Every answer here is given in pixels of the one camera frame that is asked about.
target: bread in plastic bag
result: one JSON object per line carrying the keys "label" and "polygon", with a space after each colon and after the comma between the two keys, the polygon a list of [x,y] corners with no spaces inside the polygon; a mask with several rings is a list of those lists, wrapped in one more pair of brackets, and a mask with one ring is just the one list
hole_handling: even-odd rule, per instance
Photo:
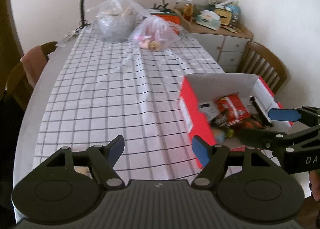
{"label": "bread in plastic bag", "polygon": [[181,31],[182,28],[161,17],[149,16],[135,28],[129,40],[137,43],[140,48],[160,51],[180,39],[174,30]]}
{"label": "bread in plastic bag", "polygon": [[150,16],[147,9],[133,0],[107,0],[87,11],[95,9],[98,9],[97,28],[104,42],[126,41],[137,25],[137,18]]}

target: white label on box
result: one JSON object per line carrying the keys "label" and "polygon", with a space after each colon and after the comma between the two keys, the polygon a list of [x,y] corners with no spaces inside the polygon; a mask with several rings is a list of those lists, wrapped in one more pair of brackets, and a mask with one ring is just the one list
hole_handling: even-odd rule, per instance
{"label": "white label on box", "polygon": [[185,104],[185,102],[184,102],[182,97],[180,97],[180,109],[181,109],[184,121],[185,121],[186,126],[187,126],[187,130],[188,130],[188,133],[189,133],[193,128],[193,124],[192,124],[192,121],[191,121],[187,106],[186,106],[186,104]]}

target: bottle of amber liquid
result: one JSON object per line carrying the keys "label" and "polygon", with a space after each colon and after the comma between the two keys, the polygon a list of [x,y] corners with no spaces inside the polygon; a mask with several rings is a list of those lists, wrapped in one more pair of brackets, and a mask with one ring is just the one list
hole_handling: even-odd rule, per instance
{"label": "bottle of amber liquid", "polygon": [[192,0],[187,0],[187,3],[186,3],[186,5],[184,6],[184,9],[183,9],[183,17],[188,22],[190,22],[191,19],[192,19],[192,14],[193,14],[193,3],[192,3]]}

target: checkered tablecloth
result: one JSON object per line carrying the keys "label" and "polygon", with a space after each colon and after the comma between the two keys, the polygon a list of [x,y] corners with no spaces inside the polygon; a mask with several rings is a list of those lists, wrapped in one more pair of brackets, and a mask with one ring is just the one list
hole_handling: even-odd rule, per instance
{"label": "checkered tablecloth", "polygon": [[186,31],[170,49],[152,52],[104,43],[94,28],[82,30],[52,89],[33,168],[62,146],[85,151],[122,135],[125,150],[114,169],[126,183],[192,181],[199,169],[178,106],[182,79],[223,70]]}

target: pink towel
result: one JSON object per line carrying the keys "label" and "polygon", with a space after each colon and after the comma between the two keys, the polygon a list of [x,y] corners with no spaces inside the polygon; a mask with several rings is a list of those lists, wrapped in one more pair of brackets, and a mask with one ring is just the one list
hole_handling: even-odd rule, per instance
{"label": "pink towel", "polygon": [[47,64],[47,60],[40,46],[28,51],[21,59],[23,69],[26,73],[29,84],[35,88],[38,79]]}

